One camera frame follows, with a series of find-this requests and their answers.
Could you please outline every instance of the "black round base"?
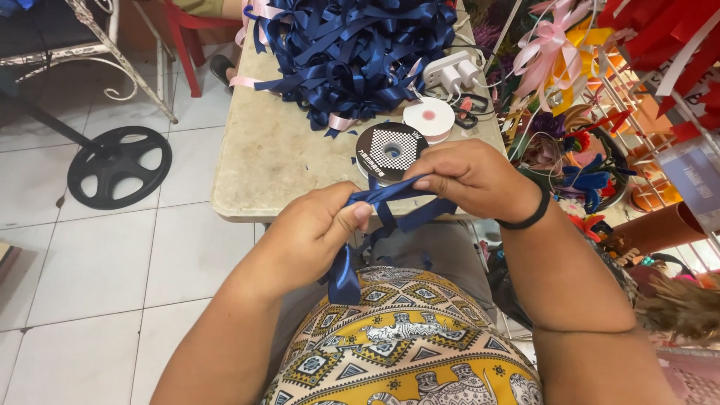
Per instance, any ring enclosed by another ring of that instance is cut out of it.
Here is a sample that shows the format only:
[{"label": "black round base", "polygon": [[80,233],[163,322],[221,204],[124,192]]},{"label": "black round base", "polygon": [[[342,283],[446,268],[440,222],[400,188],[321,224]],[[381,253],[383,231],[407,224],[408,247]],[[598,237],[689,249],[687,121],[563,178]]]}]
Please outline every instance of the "black round base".
[{"label": "black round base", "polygon": [[[120,143],[130,135],[146,135],[140,141]],[[109,130],[93,139],[99,151],[82,148],[68,170],[68,189],[81,204],[96,210],[116,210],[127,207],[147,197],[163,182],[173,160],[170,143],[160,133],[145,127],[121,127]],[[140,157],[155,148],[160,148],[163,157],[154,170],[146,169],[139,163]],[[81,188],[86,177],[97,176],[97,191],[88,196]],[[113,190],[123,179],[137,177],[143,186],[134,193],[114,199]]]}]

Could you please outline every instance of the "black hair tie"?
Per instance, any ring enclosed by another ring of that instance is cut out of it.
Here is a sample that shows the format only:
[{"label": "black hair tie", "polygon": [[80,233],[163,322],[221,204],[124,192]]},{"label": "black hair tie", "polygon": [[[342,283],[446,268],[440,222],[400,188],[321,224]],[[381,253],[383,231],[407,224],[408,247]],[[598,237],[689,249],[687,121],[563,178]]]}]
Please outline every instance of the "black hair tie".
[{"label": "black hair tie", "polygon": [[540,184],[538,184],[538,187],[540,187],[540,191],[542,192],[542,198],[540,199],[540,206],[538,207],[537,211],[535,211],[535,213],[531,215],[530,218],[518,223],[509,223],[496,219],[500,226],[510,231],[518,231],[520,229],[530,228],[532,225],[535,224],[535,222],[540,221],[540,218],[545,216],[547,206],[550,204],[550,193],[545,187],[541,186]]}]

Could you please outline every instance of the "power strip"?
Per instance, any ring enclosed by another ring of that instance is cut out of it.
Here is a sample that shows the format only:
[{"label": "power strip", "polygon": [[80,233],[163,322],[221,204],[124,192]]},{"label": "power strip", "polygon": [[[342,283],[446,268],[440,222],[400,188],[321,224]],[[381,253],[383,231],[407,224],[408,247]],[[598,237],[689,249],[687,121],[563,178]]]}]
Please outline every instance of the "power strip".
[{"label": "power strip", "polygon": [[462,61],[472,62],[472,57],[466,50],[461,50],[458,53],[452,53],[451,55],[447,55],[445,58],[428,63],[425,69],[423,69],[425,88],[430,89],[431,87],[438,86],[440,84],[440,71],[447,66],[456,66]]}]

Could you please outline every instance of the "table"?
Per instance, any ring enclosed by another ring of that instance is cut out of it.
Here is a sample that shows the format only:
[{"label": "table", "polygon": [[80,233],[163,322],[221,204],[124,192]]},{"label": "table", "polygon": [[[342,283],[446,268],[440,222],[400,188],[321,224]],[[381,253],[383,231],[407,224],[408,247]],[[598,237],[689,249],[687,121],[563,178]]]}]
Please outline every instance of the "table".
[{"label": "table", "polygon": [[[458,1],[458,21],[467,13]],[[253,32],[254,22],[248,32]],[[458,30],[473,38],[469,21]],[[455,45],[463,45],[455,39]],[[451,48],[459,52],[469,48]],[[243,57],[238,64],[241,76],[262,81],[280,79],[278,63],[272,53],[256,53],[254,41],[245,41]],[[487,89],[476,87],[476,93],[490,98]],[[402,107],[391,113],[377,115],[366,122],[357,122],[352,130],[362,133],[368,127],[387,119],[402,122]],[[471,130],[470,138],[479,138],[505,154],[503,139],[494,114],[480,117]],[[449,141],[466,139],[462,129],[455,125]],[[257,92],[237,86],[230,103],[228,123],[215,168],[210,202],[215,211],[232,222],[272,222],[280,211],[296,197],[313,188],[326,187],[336,182],[351,180],[367,190],[367,180],[360,174],[350,158],[355,156],[357,136],[340,133],[336,139],[324,137],[324,131],[312,131],[305,112],[297,105],[286,103],[268,92]],[[408,214],[433,196],[390,202],[396,216]],[[458,209],[455,215],[442,219],[470,219],[471,215]]]}]

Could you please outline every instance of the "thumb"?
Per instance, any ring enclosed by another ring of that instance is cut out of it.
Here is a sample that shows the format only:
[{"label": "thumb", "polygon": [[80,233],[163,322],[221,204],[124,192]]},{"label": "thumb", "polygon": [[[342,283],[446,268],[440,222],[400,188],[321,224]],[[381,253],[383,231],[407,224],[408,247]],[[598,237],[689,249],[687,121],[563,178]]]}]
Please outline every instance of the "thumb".
[{"label": "thumb", "polygon": [[455,178],[441,176],[439,174],[428,174],[413,184],[415,190],[428,190],[438,195],[438,197],[447,198],[448,200],[458,202],[462,195],[467,192],[465,185],[461,184]]},{"label": "thumb", "polygon": [[325,243],[332,247],[337,246],[339,249],[356,229],[363,232],[367,230],[370,215],[372,215],[372,206],[364,201],[358,201],[338,211],[330,228],[325,232]]}]

